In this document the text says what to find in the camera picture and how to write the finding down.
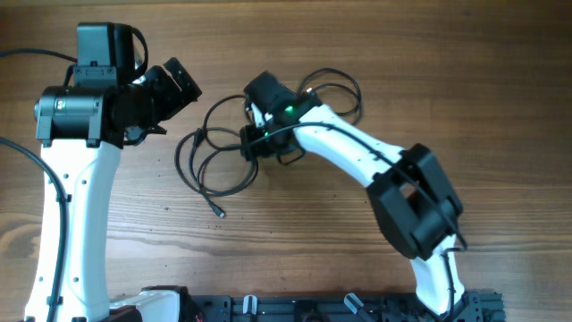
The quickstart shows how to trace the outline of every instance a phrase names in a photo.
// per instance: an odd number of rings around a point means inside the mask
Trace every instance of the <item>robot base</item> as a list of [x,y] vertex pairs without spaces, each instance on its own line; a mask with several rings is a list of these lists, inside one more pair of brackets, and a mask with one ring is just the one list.
[[[414,293],[386,294],[359,298],[358,313],[339,298],[192,296],[208,322],[434,322]],[[455,308],[455,322],[503,322],[506,320],[502,295],[466,292]]]

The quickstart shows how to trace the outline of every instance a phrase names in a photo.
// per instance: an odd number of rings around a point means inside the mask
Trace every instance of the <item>black cable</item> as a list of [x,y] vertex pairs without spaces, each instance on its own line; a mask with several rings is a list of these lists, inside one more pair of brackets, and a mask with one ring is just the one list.
[[71,64],[68,66],[68,69],[65,71],[65,79],[63,79],[63,85],[68,86],[70,83],[70,79],[73,75],[73,69],[77,66],[77,64]]
[[38,48],[18,48],[13,50],[7,50],[4,52],[0,52],[0,57],[7,57],[9,55],[16,55],[16,54],[41,54],[41,55],[51,55],[53,57],[62,58],[65,60],[69,60],[70,62],[77,63],[78,58],[71,57],[68,55],[60,54],[55,51],[46,50],[46,49],[38,49]]
[[58,178],[57,174],[52,170],[52,168],[44,162],[41,158],[36,156],[30,150],[6,139],[0,137],[0,144],[4,144],[7,147],[13,148],[16,151],[22,153],[24,156],[28,157],[36,163],[44,172],[47,177],[54,184],[55,191],[57,193],[56,199],[60,204],[60,239],[57,246],[57,257],[55,260],[55,271],[54,271],[54,283],[52,284],[52,294],[48,299],[47,304],[49,305],[49,310],[47,312],[47,322],[52,322],[55,319],[55,312],[57,306],[60,302],[60,284],[62,282],[62,270],[63,270],[63,256],[65,252],[65,242],[67,234],[67,198],[63,184]]
[[213,111],[214,111],[218,106],[220,106],[222,103],[225,103],[225,102],[227,102],[227,101],[230,101],[231,99],[237,99],[237,98],[247,99],[246,96],[241,95],[241,94],[231,95],[231,96],[229,96],[229,97],[225,97],[225,98],[221,99],[220,101],[214,103],[214,105],[208,110],[208,112],[206,112],[205,121],[203,121],[202,130],[203,130],[203,133],[205,134],[205,140],[206,140],[206,142],[207,142],[211,147],[213,147],[213,148],[216,149],[216,150],[224,151],[226,147],[225,147],[225,148],[219,147],[219,146],[215,145],[215,144],[208,138],[208,129],[207,129],[207,127],[206,127],[206,124],[208,123],[208,118],[211,117],[211,114],[213,113]]
[[[231,131],[231,130],[219,128],[219,127],[207,128],[206,130],[207,131],[222,131],[222,132],[226,132],[226,133],[232,134],[232,135],[237,136],[237,137],[239,136],[239,134],[235,131]],[[189,153],[188,167],[189,167],[190,177],[193,180],[194,184],[191,183],[187,179],[185,174],[183,173],[183,171],[181,169],[181,161],[180,161],[182,147],[190,138],[193,138],[194,140],[193,140],[193,144],[191,146],[191,151]],[[202,183],[202,180],[201,180],[201,173],[204,173],[203,169],[213,159],[213,157],[218,155],[220,152],[223,152],[225,150],[232,150],[233,148],[240,149],[240,144],[239,145],[231,144],[231,145],[224,146],[220,149],[217,149],[214,153],[209,155],[201,163],[201,165],[198,168],[197,174],[195,174],[195,170],[193,167],[195,155],[197,152],[197,148],[200,146],[200,144],[202,143],[202,141],[204,139],[206,139],[206,133],[203,131],[203,129],[197,129],[196,131],[194,131],[194,132],[188,134],[187,136],[185,136],[184,138],[182,138],[182,140],[179,142],[179,144],[177,144],[177,147],[175,148],[175,154],[174,154],[175,170],[177,171],[177,174],[179,175],[179,177],[183,180],[183,182],[185,182],[185,184],[189,188],[191,188],[194,192],[199,193],[201,196],[203,196],[206,203],[209,205],[209,207],[214,211],[214,213],[217,216],[225,217],[223,209],[220,206],[218,206],[217,204],[215,204],[210,198],[230,196],[232,194],[235,194],[235,193],[238,193],[238,192],[245,190],[250,184],[252,184],[252,182],[254,182],[254,180],[258,176],[258,160],[255,158],[252,158],[252,161],[250,162],[250,169],[248,171],[248,174],[244,177],[242,182],[240,182],[236,186],[234,186],[228,190],[224,190],[224,191],[217,191],[214,189],[207,188]]]
[[141,42],[141,45],[143,46],[143,56],[144,56],[144,60],[143,63],[137,67],[137,69],[135,70],[135,78],[132,80],[136,80],[137,78],[143,76],[145,74],[145,71],[147,70],[147,65],[149,64],[149,51],[147,49],[147,42],[145,41],[145,38],[143,37],[143,34],[141,33],[141,31],[139,31],[137,28],[131,27],[131,32],[133,32],[133,35],[139,39],[139,41]]
[[308,76],[306,76],[304,78],[304,80],[302,80],[302,82],[300,83],[300,85],[298,86],[298,91],[296,92],[297,96],[300,96],[302,94],[302,92],[304,91],[304,88],[306,87],[306,85],[313,79],[326,74],[326,73],[336,73],[342,77],[344,77],[345,79],[351,81],[351,83],[354,85],[354,87],[356,88],[356,91],[354,92],[352,89],[337,84],[337,83],[326,83],[326,84],[322,84],[316,88],[314,88],[314,91],[317,91],[319,89],[323,89],[326,87],[338,87],[338,88],[342,88],[347,90],[350,94],[353,95],[353,97],[356,98],[356,106],[354,106],[354,108],[350,109],[349,111],[346,112],[340,112],[340,113],[336,113],[338,116],[348,116],[348,115],[352,115],[357,113],[357,121],[354,121],[352,124],[355,125],[359,122],[359,120],[362,117],[363,114],[363,109],[361,108],[361,89],[359,88],[358,82],[351,76],[349,76],[347,73],[342,72],[340,70],[337,70],[335,68],[330,68],[330,67],[324,67],[321,68],[317,71],[311,72]]

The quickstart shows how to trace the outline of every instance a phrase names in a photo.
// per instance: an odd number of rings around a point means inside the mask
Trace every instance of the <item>wooden surface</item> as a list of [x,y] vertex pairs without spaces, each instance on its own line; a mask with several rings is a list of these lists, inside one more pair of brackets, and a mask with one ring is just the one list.
[[[294,87],[331,66],[362,87],[360,129],[437,153],[465,205],[470,252],[458,269],[466,287],[504,293],[509,321],[569,321],[571,10],[565,1],[4,8],[0,50],[74,54],[79,21],[120,21],[141,29],[152,64],[179,57],[205,93],[164,123],[167,136],[122,153],[107,232],[111,298],[155,284],[230,295],[414,291],[410,265],[379,233],[364,190],[320,157],[289,167],[262,161],[252,187],[217,200],[224,220],[174,171],[176,143],[215,101],[263,70]],[[34,102],[66,66],[36,55],[0,59],[1,136],[39,152]],[[350,105],[334,92],[324,100]],[[240,102],[211,124],[238,130]],[[36,270],[42,173],[1,151],[0,319],[16,320]],[[229,154],[206,180],[228,187],[246,169]]]

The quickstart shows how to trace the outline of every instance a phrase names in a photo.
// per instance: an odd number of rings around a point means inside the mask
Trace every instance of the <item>cable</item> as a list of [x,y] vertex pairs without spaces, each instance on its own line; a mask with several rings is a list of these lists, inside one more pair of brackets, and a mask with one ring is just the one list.
[[348,87],[346,87],[346,86],[337,84],[337,83],[326,83],[326,84],[322,84],[322,85],[320,85],[320,86],[314,88],[313,91],[317,91],[317,90],[319,90],[319,89],[323,89],[323,88],[326,88],[326,87],[338,87],[338,88],[347,90],[350,94],[353,95],[353,97],[356,98],[356,102],[357,102],[357,103],[356,103],[356,106],[355,106],[354,108],[350,109],[349,111],[340,112],[340,113],[336,113],[336,114],[337,114],[338,116],[348,116],[348,115],[352,115],[352,114],[357,113],[357,119],[352,123],[352,125],[356,125],[356,124],[359,122],[359,120],[361,119],[362,114],[363,114],[363,109],[362,109],[362,107],[361,107],[361,89],[359,88],[358,82],[357,82],[353,77],[349,76],[347,73],[342,72],[342,71],[340,71],[340,70],[337,70],[337,69],[335,69],[335,68],[330,68],[330,67],[324,67],[324,68],[321,68],[321,69],[319,69],[319,70],[317,70],[317,71],[311,72],[308,76],[306,76],[306,77],[304,78],[304,80],[302,80],[302,82],[301,82],[300,85],[298,86],[298,90],[297,90],[297,92],[296,92],[296,95],[300,96],[300,95],[302,94],[302,92],[304,91],[304,88],[306,87],[306,85],[307,85],[311,80],[313,80],[313,79],[315,79],[315,78],[317,78],[317,77],[319,77],[319,76],[321,76],[321,75],[323,75],[323,74],[326,74],[326,73],[336,73],[336,74],[338,74],[338,75],[340,75],[340,76],[346,78],[347,80],[351,81],[351,83],[352,83],[352,84],[354,85],[354,87],[356,88],[356,91],[354,92],[352,89],[350,89],[350,88],[348,88]]
[[[237,136],[237,137],[239,136],[239,134],[235,131],[224,129],[224,128],[219,128],[219,127],[207,128],[206,130],[207,131],[221,131],[221,132],[232,134],[232,135]],[[183,171],[181,169],[181,161],[180,161],[182,147],[190,138],[193,138],[194,140],[193,140],[193,144],[191,146],[191,151],[189,153],[188,167],[189,167],[190,177],[193,180],[194,184],[191,183],[187,179],[185,174],[183,173]],[[228,190],[225,190],[225,191],[217,191],[214,189],[207,188],[202,183],[202,180],[201,180],[201,173],[202,174],[204,173],[203,170],[206,168],[206,165],[213,159],[213,157],[218,155],[220,152],[223,152],[225,150],[232,150],[232,148],[240,149],[241,145],[240,144],[239,145],[233,144],[233,145],[224,146],[221,149],[217,149],[214,153],[212,153],[211,155],[206,157],[206,159],[200,164],[198,171],[197,171],[197,174],[195,174],[194,167],[193,167],[195,155],[197,152],[197,148],[200,146],[200,144],[202,143],[202,141],[204,139],[206,139],[206,132],[200,128],[197,129],[196,131],[188,134],[184,138],[182,138],[182,140],[179,142],[179,144],[177,144],[177,148],[175,148],[175,154],[174,154],[175,170],[177,171],[177,174],[179,175],[179,177],[183,180],[183,182],[185,182],[185,184],[189,188],[191,188],[194,192],[199,193],[201,196],[203,196],[206,203],[209,205],[209,207],[213,210],[213,212],[217,216],[224,218],[226,215],[224,214],[223,209],[220,206],[218,206],[217,204],[215,204],[210,198],[230,196],[232,194],[235,194],[235,193],[238,193],[238,192],[245,190],[250,184],[252,184],[252,182],[254,182],[254,180],[258,176],[258,160],[255,158],[252,158],[252,161],[250,162],[250,169],[248,171],[248,174],[244,177],[242,182],[240,182],[236,186],[234,186]]]
[[48,299],[47,305],[49,305],[49,310],[47,312],[47,322],[52,322],[55,319],[55,312],[57,306],[60,302],[60,284],[62,282],[62,269],[63,269],[63,256],[65,252],[65,242],[67,234],[67,198],[63,184],[55,174],[54,170],[41,158],[36,156],[30,150],[6,139],[0,137],[0,144],[4,144],[9,148],[13,148],[16,151],[22,153],[24,156],[28,157],[30,160],[34,161],[44,172],[47,177],[54,184],[55,191],[57,193],[56,199],[60,204],[60,239],[57,246],[57,257],[55,260],[55,271],[54,271],[54,283],[52,284],[52,294]]
[[205,140],[206,140],[206,142],[208,142],[208,144],[209,144],[211,147],[213,147],[214,149],[216,149],[216,150],[224,151],[226,147],[225,147],[225,148],[221,148],[221,147],[215,145],[215,144],[208,138],[208,129],[207,129],[207,127],[206,127],[206,124],[208,123],[208,118],[211,117],[211,114],[213,113],[213,111],[214,111],[218,106],[220,106],[222,103],[225,103],[225,102],[230,101],[231,99],[237,99],[237,98],[247,99],[246,96],[241,95],[241,94],[231,95],[231,96],[229,96],[229,97],[225,97],[225,98],[221,99],[220,101],[214,103],[214,105],[213,105],[211,108],[209,108],[208,112],[206,112],[205,121],[203,121],[202,130],[203,130],[203,133],[205,134]]
[[0,57],[7,57],[9,55],[16,55],[16,54],[41,54],[41,55],[51,55],[53,57],[62,58],[65,60],[69,60],[70,62],[77,63],[78,58],[71,57],[68,55],[60,54],[55,51],[46,50],[46,49],[38,49],[38,48],[18,48],[13,50],[7,50],[4,52],[0,52]]

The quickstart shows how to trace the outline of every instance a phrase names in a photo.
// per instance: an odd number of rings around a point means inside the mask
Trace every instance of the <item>cable connector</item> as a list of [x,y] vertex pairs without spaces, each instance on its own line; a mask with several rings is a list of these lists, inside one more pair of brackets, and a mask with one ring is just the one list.
[[193,139],[193,146],[194,146],[195,148],[198,148],[198,146],[205,140],[205,136],[206,136],[206,135],[205,135],[205,132],[203,131],[203,129],[198,128],[198,129],[195,131],[195,136],[194,136],[194,139]]
[[221,219],[224,219],[226,217],[226,214],[224,213],[224,210],[222,208],[220,208],[218,205],[216,205],[214,202],[209,202],[208,206],[211,207],[211,209],[213,210],[214,214],[217,215],[218,217],[220,217]]

